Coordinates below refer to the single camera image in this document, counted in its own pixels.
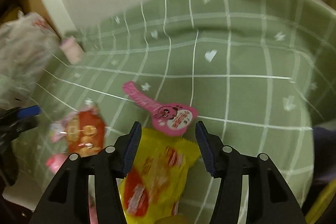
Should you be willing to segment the white plastic bag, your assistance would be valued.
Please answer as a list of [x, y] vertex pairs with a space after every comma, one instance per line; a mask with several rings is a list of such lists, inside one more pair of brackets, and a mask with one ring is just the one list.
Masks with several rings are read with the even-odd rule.
[[1, 109], [25, 107], [59, 37], [36, 12], [1, 24]]

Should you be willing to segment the pink caterpillar toy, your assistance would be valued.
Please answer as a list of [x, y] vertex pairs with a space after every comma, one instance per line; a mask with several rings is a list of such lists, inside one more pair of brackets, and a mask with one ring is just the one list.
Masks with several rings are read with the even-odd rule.
[[56, 174], [60, 167], [63, 165], [63, 163], [66, 161], [66, 159], [67, 155], [64, 153], [51, 155], [46, 161], [46, 166], [53, 174]]

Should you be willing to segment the pink cylindrical jar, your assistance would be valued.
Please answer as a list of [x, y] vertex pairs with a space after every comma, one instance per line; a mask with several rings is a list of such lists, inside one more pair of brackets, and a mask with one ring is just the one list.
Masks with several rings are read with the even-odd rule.
[[60, 49], [63, 51], [66, 58], [71, 64], [79, 63], [84, 56], [84, 51], [82, 47], [80, 47], [80, 45], [73, 36], [63, 40], [60, 44]]

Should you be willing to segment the pink lollipop shaped wrapper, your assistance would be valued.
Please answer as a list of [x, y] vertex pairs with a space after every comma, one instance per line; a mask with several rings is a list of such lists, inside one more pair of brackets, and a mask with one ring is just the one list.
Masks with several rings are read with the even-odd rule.
[[138, 106], [150, 113], [153, 127], [167, 136], [182, 136], [193, 119], [197, 109], [180, 103], [161, 104], [140, 92], [135, 82], [123, 84], [122, 89]]

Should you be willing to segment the red snack packet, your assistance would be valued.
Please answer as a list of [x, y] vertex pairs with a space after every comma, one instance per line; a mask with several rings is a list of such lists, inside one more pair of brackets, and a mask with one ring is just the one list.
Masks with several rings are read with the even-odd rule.
[[95, 104], [84, 106], [54, 122], [50, 128], [53, 143], [65, 139], [68, 154], [82, 157], [98, 154], [104, 147], [105, 122]]

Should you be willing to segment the purple pillow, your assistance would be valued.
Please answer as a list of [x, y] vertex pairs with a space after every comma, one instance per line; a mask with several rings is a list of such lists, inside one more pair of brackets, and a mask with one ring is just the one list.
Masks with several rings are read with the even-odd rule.
[[335, 179], [335, 130], [313, 129], [313, 184], [328, 184]]

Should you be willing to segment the yellow snack wrapper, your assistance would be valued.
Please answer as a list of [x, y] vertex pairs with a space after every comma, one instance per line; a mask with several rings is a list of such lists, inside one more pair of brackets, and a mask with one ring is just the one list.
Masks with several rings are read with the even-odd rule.
[[119, 186], [127, 223], [176, 216], [189, 168], [200, 155], [192, 141], [143, 128], [131, 170]]

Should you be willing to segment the green checked tablecloth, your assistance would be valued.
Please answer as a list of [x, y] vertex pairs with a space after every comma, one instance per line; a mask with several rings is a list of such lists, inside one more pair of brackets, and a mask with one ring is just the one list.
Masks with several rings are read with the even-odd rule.
[[83, 60], [61, 51], [31, 95], [38, 128], [14, 143], [19, 170], [40, 189], [47, 159], [64, 152], [50, 126], [86, 100], [98, 104], [105, 143], [148, 111], [128, 81], [160, 103], [198, 111], [209, 133], [245, 155], [266, 153], [302, 205], [313, 180], [313, 126], [335, 117], [335, 12], [317, 0], [149, 0], [73, 33]]

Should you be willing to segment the yellow-bagged trash bin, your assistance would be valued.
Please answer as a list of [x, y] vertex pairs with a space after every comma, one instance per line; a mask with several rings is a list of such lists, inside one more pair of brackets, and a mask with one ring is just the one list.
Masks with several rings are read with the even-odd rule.
[[311, 209], [307, 213], [306, 223], [317, 223], [323, 213], [327, 211], [327, 207], [331, 204], [335, 197], [335, 179], [329, 183], [317, 197]]

